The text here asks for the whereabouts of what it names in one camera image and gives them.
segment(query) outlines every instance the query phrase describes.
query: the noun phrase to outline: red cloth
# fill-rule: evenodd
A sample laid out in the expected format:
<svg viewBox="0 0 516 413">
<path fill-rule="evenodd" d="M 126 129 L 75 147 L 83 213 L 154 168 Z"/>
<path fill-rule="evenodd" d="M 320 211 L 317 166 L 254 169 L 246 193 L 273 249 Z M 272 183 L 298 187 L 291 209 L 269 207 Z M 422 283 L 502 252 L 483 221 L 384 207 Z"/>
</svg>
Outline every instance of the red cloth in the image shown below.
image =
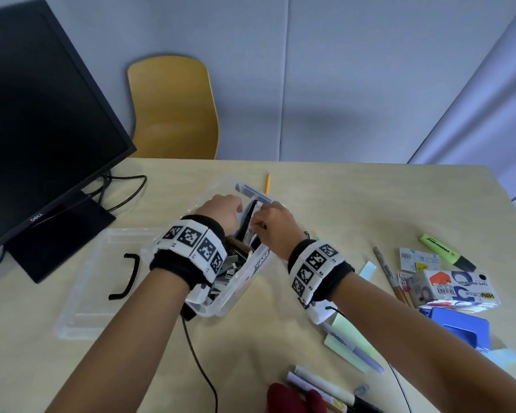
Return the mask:
<svg viewBox="0 0 516 413">
<path fill-rule="evenodd" d="M 302 400 L 297 392 L 280 383 L 269 386 L 267 410 L 268 413 L 327 413 L 325 403 L 317 391 L 308 391 L 306 400 Z"/>
</svg>

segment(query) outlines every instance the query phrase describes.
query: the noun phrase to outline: yellow pencil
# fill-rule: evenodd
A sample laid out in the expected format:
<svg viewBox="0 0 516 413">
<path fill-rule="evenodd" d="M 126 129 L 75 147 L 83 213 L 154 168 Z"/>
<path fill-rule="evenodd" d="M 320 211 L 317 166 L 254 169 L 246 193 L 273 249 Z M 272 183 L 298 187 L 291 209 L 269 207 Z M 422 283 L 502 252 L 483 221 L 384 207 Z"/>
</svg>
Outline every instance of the yellow pencil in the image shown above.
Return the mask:
<svg viewBox="0 0 516 413">
<path fill-rule="evenodd" d="M 271 180 L 271 177 L 269 176 L 269 172 L 267 173 L 266 178 L 266 194 L 269 194 L 269 181 Z"/>
</svg>

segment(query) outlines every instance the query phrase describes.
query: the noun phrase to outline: barcode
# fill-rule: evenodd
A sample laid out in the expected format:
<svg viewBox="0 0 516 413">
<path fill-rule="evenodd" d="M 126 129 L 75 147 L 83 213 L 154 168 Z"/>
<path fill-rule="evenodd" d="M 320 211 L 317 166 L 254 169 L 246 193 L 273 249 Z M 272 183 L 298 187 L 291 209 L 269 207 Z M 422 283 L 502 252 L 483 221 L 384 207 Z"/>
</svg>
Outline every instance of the barcode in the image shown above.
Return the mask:
<svg viewBox="0 0 516 413">
<path fill-rule="evenodd" d="M 436 289 L 440 294 L 449 294 L 451 296 L 457 295 L 457 293 L 455 293 L 455 290 L 453 287 L 441 287 L 438 285 L 438 286 L 436 286 Z"/>
</svg>

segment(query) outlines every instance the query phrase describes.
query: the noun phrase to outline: forearm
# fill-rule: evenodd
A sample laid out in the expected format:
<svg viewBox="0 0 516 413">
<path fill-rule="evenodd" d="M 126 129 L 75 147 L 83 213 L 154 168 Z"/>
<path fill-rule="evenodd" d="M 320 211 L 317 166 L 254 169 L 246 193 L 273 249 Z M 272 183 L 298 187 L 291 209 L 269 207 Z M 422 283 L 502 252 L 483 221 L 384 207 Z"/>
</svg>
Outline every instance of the forearm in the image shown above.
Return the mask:
<svg viewBox="0 0 516 413">
<path fill-rule="evenodd" d="M 135 412 L 189 293 L 177 275 L 154 269 L 105 328 L 47 413 Z"/>
<path fill-rule="evenodd" d="M 516 411 L 516 380 L 464 341 L 356 274 L 333 302 L 443 412 Z"/>
</svg>

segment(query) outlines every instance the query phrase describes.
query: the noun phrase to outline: black monitor screen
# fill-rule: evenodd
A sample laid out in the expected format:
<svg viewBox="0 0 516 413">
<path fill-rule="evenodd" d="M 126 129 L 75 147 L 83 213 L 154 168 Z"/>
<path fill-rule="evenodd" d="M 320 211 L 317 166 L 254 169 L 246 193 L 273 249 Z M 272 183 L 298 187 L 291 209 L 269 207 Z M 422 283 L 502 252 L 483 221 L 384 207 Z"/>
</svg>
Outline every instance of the black monitor screen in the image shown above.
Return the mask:
<svg viewBox="0 0 516 413">
<path fill-rule="evenodd" d="M 60 37 L 43 13 L 0 11 L 0 238 L 130 152 Z"/>
</svg>

